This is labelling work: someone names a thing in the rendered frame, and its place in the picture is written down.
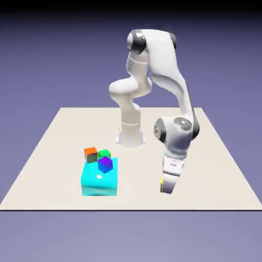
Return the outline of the small orange cube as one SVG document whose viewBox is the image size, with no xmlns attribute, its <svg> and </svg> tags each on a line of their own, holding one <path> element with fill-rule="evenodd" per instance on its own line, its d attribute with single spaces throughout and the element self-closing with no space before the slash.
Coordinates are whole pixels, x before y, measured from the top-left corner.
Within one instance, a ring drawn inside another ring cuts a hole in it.
<svg viewBox="0 0 262 262">
<path fill-rule="evenodd" d="M 84 149 L 84 157 L 87 163 L 94 163 L 98 160 L 98 152 L 96 147 L 88 147 Z"/>
</svg>

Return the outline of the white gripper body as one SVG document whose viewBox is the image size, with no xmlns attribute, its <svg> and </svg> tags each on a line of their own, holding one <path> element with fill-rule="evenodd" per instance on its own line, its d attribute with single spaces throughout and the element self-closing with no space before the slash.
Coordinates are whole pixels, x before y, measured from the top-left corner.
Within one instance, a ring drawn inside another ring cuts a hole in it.
<svg viewBox="0 0 262 262">
<path fill-rule="evenodd" d="M 161 192 L 172 194 L 179 176 L 163 173 L 161 182 Z"/>
</svg>

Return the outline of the small purple cube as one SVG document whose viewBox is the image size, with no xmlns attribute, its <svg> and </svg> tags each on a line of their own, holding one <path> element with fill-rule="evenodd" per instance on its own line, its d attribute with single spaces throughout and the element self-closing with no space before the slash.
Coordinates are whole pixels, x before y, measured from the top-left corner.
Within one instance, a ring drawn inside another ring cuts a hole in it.
<svg viewBox="0 0 262 262">
<path fill-rule="evenodd" d="M 113 161 L 109 157 L 103 157 L 98 160 L 98 168 L 101 172 L 107 173 L 113 169 Z"/>
</svg>

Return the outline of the large cyan box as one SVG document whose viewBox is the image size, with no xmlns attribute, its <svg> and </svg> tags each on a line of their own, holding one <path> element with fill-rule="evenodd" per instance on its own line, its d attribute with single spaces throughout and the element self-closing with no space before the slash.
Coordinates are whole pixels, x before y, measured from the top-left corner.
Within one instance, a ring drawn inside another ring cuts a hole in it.
<svg viewBox="0 0 262 262">
<path fill-rule="evenodd" d="M 112 158 L 113 169 L 103 173 L 98 163 L 85 162 L 81 175 L 83 196 L 116 196 L 118 187 L 118 158 Z"/>
</svg>

